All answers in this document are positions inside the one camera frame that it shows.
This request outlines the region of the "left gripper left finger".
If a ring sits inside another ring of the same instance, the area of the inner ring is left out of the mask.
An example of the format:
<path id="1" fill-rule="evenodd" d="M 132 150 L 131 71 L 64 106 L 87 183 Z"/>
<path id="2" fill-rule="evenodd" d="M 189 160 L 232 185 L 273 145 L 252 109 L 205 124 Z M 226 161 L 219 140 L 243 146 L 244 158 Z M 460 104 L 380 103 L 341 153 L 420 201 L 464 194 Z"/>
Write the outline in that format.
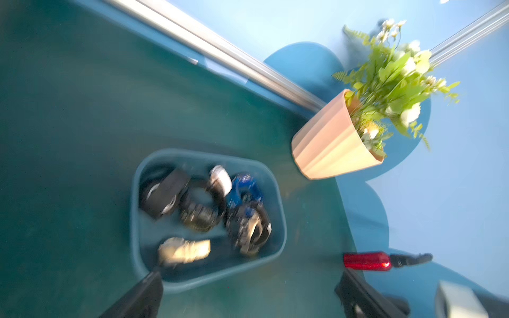
<path id="1" fill-rule="evenodd" d="M 163 291 L 163 280 L 160 272 L 152 271 L 99 317 L 157 317 Z"/>

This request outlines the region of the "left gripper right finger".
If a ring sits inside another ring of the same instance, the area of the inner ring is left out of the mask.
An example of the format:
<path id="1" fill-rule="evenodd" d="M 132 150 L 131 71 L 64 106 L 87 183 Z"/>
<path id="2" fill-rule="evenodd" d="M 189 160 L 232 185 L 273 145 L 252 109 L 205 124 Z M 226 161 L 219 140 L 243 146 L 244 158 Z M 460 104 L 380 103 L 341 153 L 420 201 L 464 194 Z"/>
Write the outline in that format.
<path id="1" fill-rule="evenodd" d="M 410 316 L 410 305 L 402 298 L 383 295 L 360 275 L 345 269 L 335 293 L 341 301 L 346 317 Z"/>

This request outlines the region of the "beige square watch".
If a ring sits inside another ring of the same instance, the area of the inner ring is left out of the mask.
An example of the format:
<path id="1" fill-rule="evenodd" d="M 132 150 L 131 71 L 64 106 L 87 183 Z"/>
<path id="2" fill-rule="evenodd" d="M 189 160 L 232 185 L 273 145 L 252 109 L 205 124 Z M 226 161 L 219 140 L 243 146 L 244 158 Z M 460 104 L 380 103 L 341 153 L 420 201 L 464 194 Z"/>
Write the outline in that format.
<path id="1" fill-rule="evenodd" d="M 211 241 L 187 241 L 184 238 L 168 238 L 158 248 L 159 264 L 173 266 L 189 264 L 207 258 L 211 253 Z"/>

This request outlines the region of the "black band smartwatch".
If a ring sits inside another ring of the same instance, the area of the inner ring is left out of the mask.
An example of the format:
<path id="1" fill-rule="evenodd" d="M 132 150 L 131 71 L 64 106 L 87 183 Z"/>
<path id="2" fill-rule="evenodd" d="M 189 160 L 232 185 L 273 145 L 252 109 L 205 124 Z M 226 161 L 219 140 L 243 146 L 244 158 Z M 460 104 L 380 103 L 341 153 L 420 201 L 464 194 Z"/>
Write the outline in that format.
<path id="1" fill-rule="evenodd" d="M 147 182 L 140 191 L 139 208 L 153 220 L 172 215 L 190 179 L 189 174 L 176 168 L 164 178 Z"/>

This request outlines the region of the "white strap silver watch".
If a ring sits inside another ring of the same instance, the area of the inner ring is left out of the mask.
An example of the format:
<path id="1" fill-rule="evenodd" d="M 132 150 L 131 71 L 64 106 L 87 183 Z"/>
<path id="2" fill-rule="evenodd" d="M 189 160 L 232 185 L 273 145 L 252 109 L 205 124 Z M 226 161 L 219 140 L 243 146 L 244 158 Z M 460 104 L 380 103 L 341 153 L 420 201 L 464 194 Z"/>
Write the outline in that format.
<path id="1" fill-rule="evenodd" d="M 226 197 L 232 190 L 231 177 L 221 165 L 214 166 L 209 172 L 209 184 Z"/>

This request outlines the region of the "transparent blue watch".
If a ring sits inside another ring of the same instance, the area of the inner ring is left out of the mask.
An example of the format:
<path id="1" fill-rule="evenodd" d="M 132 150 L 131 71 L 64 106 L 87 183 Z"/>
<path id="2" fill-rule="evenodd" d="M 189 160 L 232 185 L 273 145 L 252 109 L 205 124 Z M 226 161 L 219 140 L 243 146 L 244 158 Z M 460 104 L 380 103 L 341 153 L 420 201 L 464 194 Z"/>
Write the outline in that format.
<path id="1" fill-rule="evenodd" d="M 250 201 L 262 203 L 263 199 L 263 194 L 254 177 L 248 173 L 240 173 L 232 180 L 232 189 L 227 195 L 227 208 L 233 210 Z"/>

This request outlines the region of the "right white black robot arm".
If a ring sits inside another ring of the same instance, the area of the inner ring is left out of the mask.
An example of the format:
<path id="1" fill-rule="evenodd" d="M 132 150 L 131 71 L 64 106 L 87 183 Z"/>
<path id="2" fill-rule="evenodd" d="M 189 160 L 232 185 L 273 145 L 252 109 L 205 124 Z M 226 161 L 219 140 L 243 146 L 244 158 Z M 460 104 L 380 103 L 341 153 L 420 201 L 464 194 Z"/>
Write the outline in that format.
<path id="1" fill-rule="evenodd" d="M 508 299 L 446 281 L 438 284 L 435 312 L 440 318 L 509 318 Z"/>

